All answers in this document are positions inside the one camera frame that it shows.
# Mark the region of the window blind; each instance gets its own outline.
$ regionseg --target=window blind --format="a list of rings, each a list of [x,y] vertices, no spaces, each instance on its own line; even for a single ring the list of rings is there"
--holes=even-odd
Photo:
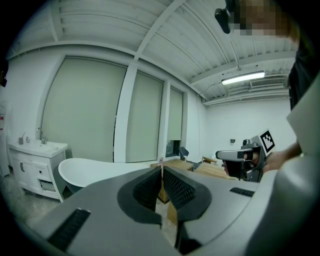
[[[181,140],[183,94],[173,88],[170,89],[168,141]]]
[[[127,127],[127,163],[157,159],[162,90],[161,81],[136,74]]]
[[[68,143],[67,158],[113,161],[116,111],[126,69],[66,58],[49,91],[42,119],[51,142]]]

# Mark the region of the cardboard box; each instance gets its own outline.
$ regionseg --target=cardboard box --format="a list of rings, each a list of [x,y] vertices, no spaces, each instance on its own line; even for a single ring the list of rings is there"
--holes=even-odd
[[[170,220],[174,225],[178,224],[177,211],[172,202],[169,202],[168,212],[166,214],[168,220]]]
[[[158,194],[158,198],[161,199],[161,201],[165,204],[169,201],[169,197],[165,191],[165,188],[164,188],[164,181],[161,180],[161,190]]]
[[[215,166],[214,164],[203,162],[200,166],[195,170],[197,174],[213,176],[216,178],[228,179],[228,180],[235,180],[235,177],[230,177],[226,174],[225,170],[221,167]],[[177,211],[172,204],[169,202],[168,212],[166,214],[168,220],[170,220],[173,224],[177,225],[178,223],[178,216]]]
[[[158,163],[153,163],[150,167],[157,167]],[[192,171],[194,168],[194,164],[191,162],[185,162],[180,159],[172,159],[163,162],[163,166],[175,167],[185,171]],[[158,194],[159,199],[165,204],[169,201],[169,197],[164,188],[164,181],[161,181],[161,190]]]

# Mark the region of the freestanding bathtub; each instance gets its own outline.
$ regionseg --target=freestanding bathtub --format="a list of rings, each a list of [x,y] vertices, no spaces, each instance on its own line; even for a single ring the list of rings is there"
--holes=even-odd
[[[63,160],[58,167],[72,193],[92,183],[134,172],[150,166],[143,163],[101,162],[84,158]]]

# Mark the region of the ceiling light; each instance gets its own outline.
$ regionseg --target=ceiling light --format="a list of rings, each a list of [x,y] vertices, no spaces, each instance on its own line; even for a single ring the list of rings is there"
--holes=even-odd
[[[231,78],[223,79],[221,82],[225,86],[225,85],[237,83],[240,81],[257,79],[257,78],[264,78],[264,77],[265,77],[265,72],[258,71],[258,72],[252,72],[252,73],[248,73],[248,74],[242,74],[242,75],[234,76]]]

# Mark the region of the person's arm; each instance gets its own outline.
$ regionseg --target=person's arm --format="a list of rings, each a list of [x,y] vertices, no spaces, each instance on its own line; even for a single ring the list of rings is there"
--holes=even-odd
[[[302,153],[300,145],[295,142],[287,149],[272,153],[266,160],[263,167],[263,173],[271,170],[279,170],[281,166],[289,159],[299,156]]]

